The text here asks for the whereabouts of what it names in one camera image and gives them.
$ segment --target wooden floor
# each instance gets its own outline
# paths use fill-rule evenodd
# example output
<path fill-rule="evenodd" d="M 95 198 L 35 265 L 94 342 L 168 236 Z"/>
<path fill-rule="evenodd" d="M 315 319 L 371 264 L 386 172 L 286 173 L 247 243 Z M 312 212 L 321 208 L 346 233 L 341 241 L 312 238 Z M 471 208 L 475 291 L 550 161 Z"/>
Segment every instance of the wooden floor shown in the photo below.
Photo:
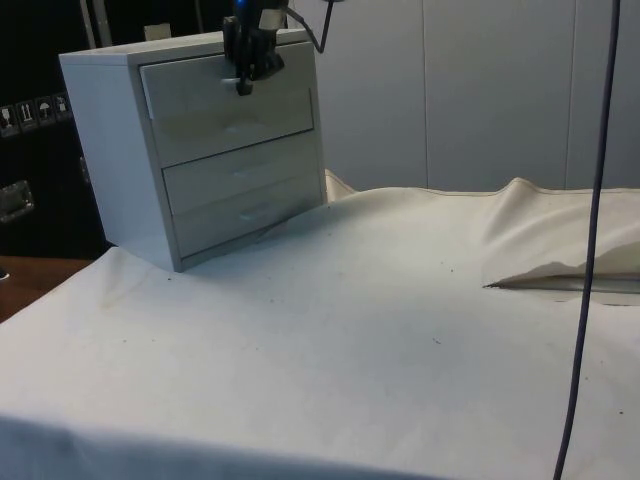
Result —
<path fill-rule="evenodd" d="M 0 280 L 0 323 L 90 263 L 90 260 L 0 256 L 0 268 L 9 274 L 7 279 Z"/>

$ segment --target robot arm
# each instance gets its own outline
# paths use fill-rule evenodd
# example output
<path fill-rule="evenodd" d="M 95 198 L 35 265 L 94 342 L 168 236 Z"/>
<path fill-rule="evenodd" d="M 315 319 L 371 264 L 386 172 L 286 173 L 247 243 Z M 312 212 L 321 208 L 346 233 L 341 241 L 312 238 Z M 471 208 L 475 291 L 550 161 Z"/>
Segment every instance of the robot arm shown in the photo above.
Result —
<path fill-rule="evenodd" d="M 284 68 L 282 57 L 276 53 L 276 34 L 284 28 L 287 15 L 307 30 L 318 52 L 324 52 L 333 4 L 341 0 L 325 1 L 327 15 L 321 42 L 304 18 L 289 7 L 289 0 L 234 1 L 235 15 L 225 18 L 223 34 L 225 55 L 236 66 L 239 95 L 251 95 L 252 82 L 269 78 Z"/>

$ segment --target drawer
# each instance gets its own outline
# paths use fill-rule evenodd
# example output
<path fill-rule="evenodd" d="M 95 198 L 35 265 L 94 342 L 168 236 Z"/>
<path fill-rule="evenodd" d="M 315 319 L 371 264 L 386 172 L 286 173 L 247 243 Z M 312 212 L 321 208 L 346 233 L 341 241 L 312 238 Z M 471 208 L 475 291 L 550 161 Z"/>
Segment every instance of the drawer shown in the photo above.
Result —
<path fill-rule="evenodd" d="M 222 81 L 235 77 L 235 67 L 224 55 L 145 65 L 140 75 L 149 117 L 162 120 L 198 111 L 225 109 L 239 101 L 251 103 L 294 90 L 314 88 L 315 57 L 309 42 L 277 48 L 285 68 L 256 82 L 253 94 L 239 98 L 234 85 Z"/>
<path fill-rule="evenodd" d="M 178 250 L 188 257 L 321 203 L 317 173 L 212 203 L 173 217 Z"/>
<path fill-rule="evenodd" d="M 170 167 L 313 129 L 308 89 L 233 98 L 233 102 L 209 110 L 153 121 L 160 166 Z"/>
<path fill-rule="evenodd" d="M 303 133 L 164 170 L 174 215 L 318 171 L 315 133 Z"/>

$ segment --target white cloth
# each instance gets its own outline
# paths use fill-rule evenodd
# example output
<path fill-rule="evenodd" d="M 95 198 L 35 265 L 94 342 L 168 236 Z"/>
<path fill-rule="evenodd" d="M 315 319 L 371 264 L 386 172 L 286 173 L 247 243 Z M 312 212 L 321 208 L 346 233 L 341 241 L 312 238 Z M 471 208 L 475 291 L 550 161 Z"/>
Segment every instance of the white cloth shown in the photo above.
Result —
<path fill-rule="evenodd" d="M 579 302 L 483 284 L 578 264 L 588 203 L 383 189 L 185 274 L 112 249 L 0 326 L 0 478 L 551 478 Z M 601 247 L 639 211 L 605 193 Z M 566 478 L 638 477 L 639 319 L 592 306 Z"/>

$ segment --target cable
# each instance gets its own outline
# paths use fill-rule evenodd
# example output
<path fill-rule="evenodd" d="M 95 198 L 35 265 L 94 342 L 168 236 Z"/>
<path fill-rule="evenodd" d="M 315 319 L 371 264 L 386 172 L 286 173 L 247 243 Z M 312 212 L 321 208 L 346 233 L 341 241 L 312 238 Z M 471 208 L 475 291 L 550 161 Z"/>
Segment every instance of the cable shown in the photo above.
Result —
<path fill-rule="evenodd" d="M 600 119 L 600 139 L 598 144 L 598 162 L 591 197 L 591 213 L 589 220 L 589 241 L 587 244 L 587 264 L 584 278 L 584 290 L 582 291 L 582 306 L 580 309 L 580 322 L 578 324 L 578 337 L 573 358 L 573 372 L 571 374 L 571 390 L 569 393 L 569 406 L 562 434 L 562 443 L 558 452 L 554 480 L 562 478 L 564 463 L 571 441 L 573 420 L 578 403 L 578 390 L 580 388 L 580 369 L 582 367 L 582 352 L 587 333 L 587 321 L 589 319 L 589 301 L 591 300 L 591 287 L 593 285 L 593 270 L 596 257 L 596 237 L 598 233 L 598 212 L 600 209 L 600 193 L 602 192 L 602 178 L 604 175 L 604 162 L 607 154 L 607 138 L 609 134 L 609 112 L 611 110 L 611 94 L 613 91 L 613 76 L 618 49 L 618 30 L 620 27 L 620 0 L 613 0 L 611 12 L 611 33 L 609 40 L 609 57 L 607 61 L 607 74 L 604 86 L 604 99 L 602 104 L 602 117 Z"/>
<path fill-rule="evenodd" d="M 198 23 L 198 32 L 204 33 L 204 23 L 202 22 L 202 7 L 200 0 L 194 0 L 194 8 L 196 10 L 196 22 Z"/>
<path fill-rule="evenodd" d="M 318 39 L 313 34 L 313 30 L 311 30 L 311 27 L 307 24 L 307 22 L 302 17 L 302 15 L 300 15 L 298 12 L 296 12 L 289 6 L 284 7 L 285 13 L 304 27 L 304 29 L 309 34 L 309 37 L 311 37 L 311 42 L 313 42 L 313 45 L 316 47 L 316 50 L 318 50 L 319 53 L 324 53 L 324 47 L 327 45 L 327 34 L 329 33 L 329 24 L 331 23 L 331 13 L 333 12 L 333 4 L 335 2 L 336 0 L 328 0 L 327 14 L 324 18 L 324 29 L 322 30 L 321 43 L 318 43 Z"/>

